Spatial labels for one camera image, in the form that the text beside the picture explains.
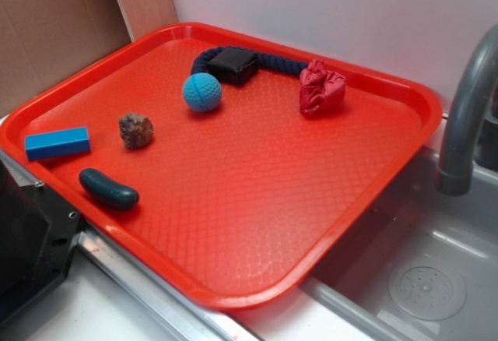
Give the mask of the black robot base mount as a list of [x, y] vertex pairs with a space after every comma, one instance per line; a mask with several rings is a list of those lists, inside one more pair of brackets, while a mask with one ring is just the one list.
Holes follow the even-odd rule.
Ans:
[[1, 165], [1, 323], [66, 280], [81, 223], [49, 185], [19, 185]]

